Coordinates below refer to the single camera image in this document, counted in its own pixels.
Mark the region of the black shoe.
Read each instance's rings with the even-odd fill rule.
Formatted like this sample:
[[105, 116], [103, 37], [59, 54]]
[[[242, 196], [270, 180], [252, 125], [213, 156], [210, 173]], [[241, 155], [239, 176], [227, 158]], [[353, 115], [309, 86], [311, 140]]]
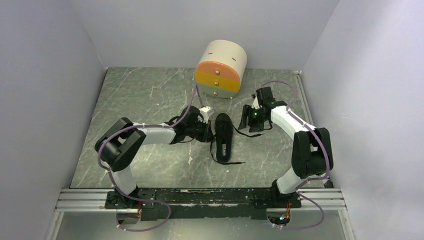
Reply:
[[215, 157], [220, 164], [230, 165], [233, 123], [226, 113], [219, 113], [214, 123], [216, 154]]

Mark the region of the black shoelace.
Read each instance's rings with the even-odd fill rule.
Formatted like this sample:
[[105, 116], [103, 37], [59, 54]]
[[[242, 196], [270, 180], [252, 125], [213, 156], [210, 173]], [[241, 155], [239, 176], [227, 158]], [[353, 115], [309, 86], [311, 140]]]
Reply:
[[[248, 135], [248, 134], [243, 133], [240, 130], [236, 129], [236, 127], [233, 124], [232, 124], [232, 126], [233, 126], [233, 132], [236, 132], [237, 134], [239, 134], [239, 135], [241, 135], [243, 137], [257, 138], [257, 137], [260, 137], [260, 136], [264, 135], [263, 133]], [[211, 158], [212, 158], [212, 160], [214, 162], [216, 162], [216, 163], [218, 163], [220, 165], [241, 165], [241, 164], [244, 164], [245, 163], [245, 161], [237, 161], [237, 162], [230, 162], [229, 161], [230, 164], [221, 164], [221, 163], [219, 163], [217, 161], [217, 158], [216, 158], [216, 147], [217, 147], [217, 144], [216, 144], [216, 139], [215, 139], [215, 134], [214, 134], [214, 140], [212, 142], [210, 142], [210, 145], [209, 145], [209, 152], [210, 152]]]

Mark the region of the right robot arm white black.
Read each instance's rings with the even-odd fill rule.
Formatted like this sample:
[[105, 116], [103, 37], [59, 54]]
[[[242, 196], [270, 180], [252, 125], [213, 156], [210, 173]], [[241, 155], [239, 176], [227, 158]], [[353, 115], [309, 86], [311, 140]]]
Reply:
[[239, 130], [262, 132], [265, 122], [278, 126], [292, 139], [291, 167], [274, 180], [269, 197], [258, 197], [257, 208], [300, 207], [297, 190], [308, 181], [323, 180], [334, 166], [329, 131], [317, 128], [297, 116], [284, 101], [274, 98], [270, 87], [256, 90], [251, 105], [244, 105]]

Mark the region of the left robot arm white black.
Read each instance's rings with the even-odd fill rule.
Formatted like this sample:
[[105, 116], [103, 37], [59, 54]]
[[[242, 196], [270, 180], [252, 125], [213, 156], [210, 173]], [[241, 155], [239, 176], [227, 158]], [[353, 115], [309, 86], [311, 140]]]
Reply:
[[209, 143], [214, 137], [210, 106], [187, 106], [179, 116], [161, 124], [134, 123], [120, 118], [95, 144], [98, 165], [111, 177], [114, 191], [106, 208], [134, 208], [144, 197], [134, 181], [131, 163], [142, 146], [183, 143], [185, 138]]

